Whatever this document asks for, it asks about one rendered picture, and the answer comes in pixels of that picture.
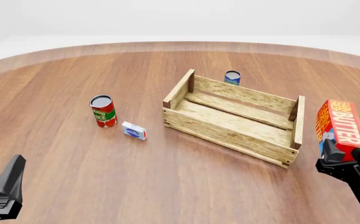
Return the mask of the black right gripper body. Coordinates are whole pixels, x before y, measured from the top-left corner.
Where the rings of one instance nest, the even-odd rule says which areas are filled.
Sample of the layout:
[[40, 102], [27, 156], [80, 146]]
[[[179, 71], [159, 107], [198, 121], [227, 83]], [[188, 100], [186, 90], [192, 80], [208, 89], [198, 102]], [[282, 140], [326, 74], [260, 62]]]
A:
[[357, 162], [327, 163], [323, 159], [318, 159], [315, 166], [319, 173], [324, 173], [348, 184], [360, 182], [360, 165]]

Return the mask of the blue soup can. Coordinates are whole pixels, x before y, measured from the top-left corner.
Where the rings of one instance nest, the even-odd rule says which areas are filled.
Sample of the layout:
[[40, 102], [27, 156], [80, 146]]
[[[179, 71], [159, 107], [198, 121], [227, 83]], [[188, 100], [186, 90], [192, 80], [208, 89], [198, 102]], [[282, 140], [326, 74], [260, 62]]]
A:
[[240, 72], [237, 72], [235, 70], [229, 70], [229, 71], [227, 71], [225, 73], [224, 83], [239, 86], [240, 85], [240, 78], [241, 78]]

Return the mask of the wooden slat tray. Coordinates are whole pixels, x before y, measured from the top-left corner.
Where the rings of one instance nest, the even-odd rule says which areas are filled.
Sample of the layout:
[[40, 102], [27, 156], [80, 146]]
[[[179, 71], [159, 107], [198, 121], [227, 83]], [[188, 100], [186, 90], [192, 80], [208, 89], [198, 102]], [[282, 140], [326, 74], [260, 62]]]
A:
[[163, 100], [163, 123], [288, 168], [303, 142], [305, 97], [291, 100], [197, 76], [190, 69]]

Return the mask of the small white blue box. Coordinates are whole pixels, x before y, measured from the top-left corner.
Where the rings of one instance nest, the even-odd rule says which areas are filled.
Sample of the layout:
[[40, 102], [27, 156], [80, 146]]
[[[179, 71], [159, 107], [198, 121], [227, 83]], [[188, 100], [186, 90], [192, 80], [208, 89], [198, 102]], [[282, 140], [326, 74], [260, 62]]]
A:
[[145, 128], [128, 123], [126, 121], [121, 124], [121, 127], [125, 135], [132, 136], [133, 138], [140, 139], [142, 141], [147, 138]]

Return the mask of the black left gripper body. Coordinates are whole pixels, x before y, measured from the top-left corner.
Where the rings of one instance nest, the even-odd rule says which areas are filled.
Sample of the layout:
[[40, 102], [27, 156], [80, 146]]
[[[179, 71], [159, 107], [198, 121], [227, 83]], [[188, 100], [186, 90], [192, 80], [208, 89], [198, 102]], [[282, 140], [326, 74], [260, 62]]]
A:
[[22, 204], [9, 197], [0, 197], [0, 221], [15, 220], [21, 211]]

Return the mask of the red tomato sauce can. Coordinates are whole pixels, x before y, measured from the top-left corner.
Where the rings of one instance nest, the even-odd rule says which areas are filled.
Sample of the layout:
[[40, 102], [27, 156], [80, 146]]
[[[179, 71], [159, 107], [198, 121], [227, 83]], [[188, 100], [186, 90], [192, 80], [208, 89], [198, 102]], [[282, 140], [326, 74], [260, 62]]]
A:
[[110, 128], [114, 126], [117, 121], [112, 98], [108, 95], [97, 95], [90, 100], [89, 106], [92, 108], [96, 122], [101, 128]]

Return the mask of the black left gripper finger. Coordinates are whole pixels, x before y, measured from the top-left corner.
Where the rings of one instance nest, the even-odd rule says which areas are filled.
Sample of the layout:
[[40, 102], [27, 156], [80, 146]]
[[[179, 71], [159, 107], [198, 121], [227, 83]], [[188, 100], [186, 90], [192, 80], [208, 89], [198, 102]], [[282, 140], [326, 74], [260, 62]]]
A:
[[22, 177], [26, 160], [16, 154], [0, 175], [0, 205], [8, 201], [22, 204]]

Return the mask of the red orange butter box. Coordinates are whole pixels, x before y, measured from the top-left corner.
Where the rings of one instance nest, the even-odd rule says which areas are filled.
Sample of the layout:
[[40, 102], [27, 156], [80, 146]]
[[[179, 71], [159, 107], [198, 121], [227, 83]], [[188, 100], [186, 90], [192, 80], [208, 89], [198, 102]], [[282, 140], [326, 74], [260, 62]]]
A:
[[338, 100], [326, 100], [315, 118], [316, 137], [323, 151], [325, 139], [335, 139], [344, 145], [346, 153], [343, 162], [351, 162], [352, 150], [360, 148], [360, 122], [354, 104]]

